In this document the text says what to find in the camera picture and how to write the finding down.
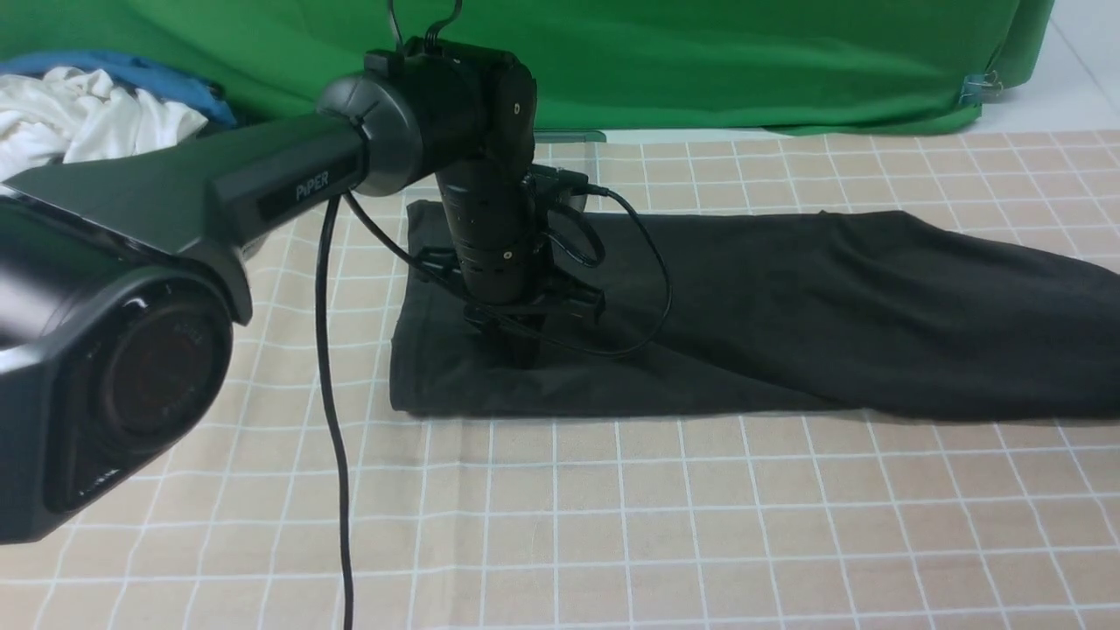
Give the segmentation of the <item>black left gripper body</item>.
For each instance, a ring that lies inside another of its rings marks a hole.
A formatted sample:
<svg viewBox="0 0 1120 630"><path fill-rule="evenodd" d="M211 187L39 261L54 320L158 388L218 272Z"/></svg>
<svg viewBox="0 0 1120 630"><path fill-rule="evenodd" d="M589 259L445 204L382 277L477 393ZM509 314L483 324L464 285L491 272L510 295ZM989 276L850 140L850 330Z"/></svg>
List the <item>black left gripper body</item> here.
<svg viewBox="0 0 1120 630"><path fill-rule="evenodd" d="M459 161L437 172L452 245L424 245L416 261L465 303L480 332L543 328L549 316L596 324L604 291L556 265L556 249L592 269L605 245L584 213L564 205L543 212L528 189L528 172L501 174L492 161Z"/></svg>

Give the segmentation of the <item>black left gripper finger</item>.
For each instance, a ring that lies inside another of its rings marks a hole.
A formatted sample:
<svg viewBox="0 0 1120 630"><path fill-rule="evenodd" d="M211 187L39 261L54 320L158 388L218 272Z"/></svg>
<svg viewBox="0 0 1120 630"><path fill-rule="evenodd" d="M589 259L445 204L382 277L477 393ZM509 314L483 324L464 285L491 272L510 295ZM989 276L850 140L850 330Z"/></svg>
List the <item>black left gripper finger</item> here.
<svg viewBox="0 0 1120 630"><path fill-rule="evenodd" d="M507 355L513 367L535 367L542 351L543 331L540 328L508 330Z"/></svg>

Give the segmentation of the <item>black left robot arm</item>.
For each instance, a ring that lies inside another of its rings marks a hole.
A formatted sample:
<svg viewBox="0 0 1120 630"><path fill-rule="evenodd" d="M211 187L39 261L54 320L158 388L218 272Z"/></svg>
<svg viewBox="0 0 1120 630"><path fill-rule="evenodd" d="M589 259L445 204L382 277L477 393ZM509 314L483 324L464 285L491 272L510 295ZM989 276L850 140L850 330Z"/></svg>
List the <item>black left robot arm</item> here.
<svg viewBox="0 0 1120 630"><path fill-rule="evenodd" d="M252 318L245 249L328 200L435 176L452 245L416 261L473 326L599 319L603 291L557 267L548 226L587 180L533 164L535 115L514 53L430 36L368 52L310 115L9 179L4 545L40 541L200 421Z"/></svg>

